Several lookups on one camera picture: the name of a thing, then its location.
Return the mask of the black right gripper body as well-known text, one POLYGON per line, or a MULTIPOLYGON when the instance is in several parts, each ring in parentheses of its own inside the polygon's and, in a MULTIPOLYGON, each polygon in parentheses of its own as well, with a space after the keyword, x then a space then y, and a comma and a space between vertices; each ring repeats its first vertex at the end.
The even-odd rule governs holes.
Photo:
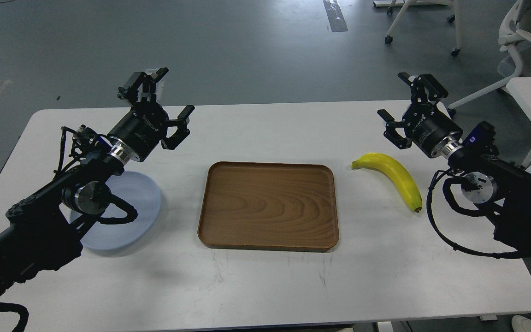
POLYGON ((457 141, 462 134, 463 130, 436 107, 409 107, 405 112, 405 136, 428 158, 440 155, 442 141, 457 141))

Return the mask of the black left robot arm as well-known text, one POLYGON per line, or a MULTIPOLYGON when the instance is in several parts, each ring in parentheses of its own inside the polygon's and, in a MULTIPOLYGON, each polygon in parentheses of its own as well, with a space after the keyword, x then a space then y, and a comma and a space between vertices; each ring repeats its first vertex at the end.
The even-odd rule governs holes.
MULTIPOLYGON (((133 222, 137 210, 114 195, 106 182, 120 176, 127 162, 143 162, 158 144, 174 150, 189 134, 187 105, 174 119, 158 103, 156 86, 168 73, 135 72, 118 98, 130 110, 102 135, 80 126, 61 129, 59 163, 53 179, 6 212, 9 227, 0 233, 0 296, 40 271, 56 271, 82 254, 82 238, 96 224, 133 222)), ((23 332, 29 313, 20 304, 0 302, 0 312, 19 315, 15 332, 23 332)))

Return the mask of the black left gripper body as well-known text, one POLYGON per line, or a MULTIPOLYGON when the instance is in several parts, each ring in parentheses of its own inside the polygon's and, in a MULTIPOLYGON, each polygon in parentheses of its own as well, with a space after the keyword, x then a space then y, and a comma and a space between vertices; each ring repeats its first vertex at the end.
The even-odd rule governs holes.
POLYGON ((126 144, 134 153, 130 159, 143 162, 166 136, 168 120, 159 103, 139 102, 110 130, 108 137, 126 144))

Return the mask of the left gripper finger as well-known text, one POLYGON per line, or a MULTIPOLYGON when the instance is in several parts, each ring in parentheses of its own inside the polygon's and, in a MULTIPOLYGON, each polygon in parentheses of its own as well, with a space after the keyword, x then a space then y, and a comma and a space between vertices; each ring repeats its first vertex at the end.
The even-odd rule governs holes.
POLYGON ((130 105, 129 112, 139 109, 156 109, 164 112, 158 103, 157 84, 169 72, 167 67, 161 67, 152 73, 138 71, 133 73, 123 86, 118 87, 118 98, 130 105))
POLYGON ((175 127, 176 131, 171 136, 161 139, 163 149, 175 150, 190 135, 189 117, 194 110, 194 105, 186 105, 176 119, 168 120, 167 128, 175 127))

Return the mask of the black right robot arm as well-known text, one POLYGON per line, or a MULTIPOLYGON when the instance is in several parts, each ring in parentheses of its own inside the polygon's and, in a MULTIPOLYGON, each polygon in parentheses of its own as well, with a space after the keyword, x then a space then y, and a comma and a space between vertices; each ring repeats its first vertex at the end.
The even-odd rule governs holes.
POLYGON ((531 257, 531 173, 497 157, 495 130, 486 122, 462 140, 463 130, 437 107, 448 92, 433 75, 399 73, 398 77, 411 90, 409 107, 400 121, 384 109, 378 115, 385 122, 385 138, 399 149, 415 145, 428 158, 447 160, 448 169, 434 174, 426 196, 426 214, 439 238, 464 254, 496 259, 531 257), (512 252, 472 250, 438 229, 432 199, 441 179, 451 209, 464 216, 487 218, 495 227, 494 239, 512 247, 512 252))

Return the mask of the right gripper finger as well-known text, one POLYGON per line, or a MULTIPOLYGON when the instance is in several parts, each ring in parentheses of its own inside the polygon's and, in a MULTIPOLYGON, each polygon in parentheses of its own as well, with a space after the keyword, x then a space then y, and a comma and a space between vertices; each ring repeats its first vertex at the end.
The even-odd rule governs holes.
POLYGON ((405 123, 402 121, 397 122, 385 109, 377 110, 377 114, 385 122, 385 131, 383 136, 398 149, 411 148, 412 140, 406 136, 402 136, 397 132, 397 128, 404 128, 405 123))
POLYGON ((434 78, 432 74, 418 76, 408 73, 398 73, 398 77, 405 82, 411 91, 411 103, 406 113, 418 111, 438 111, 437 103, 448 97, 448 90, 434 78))

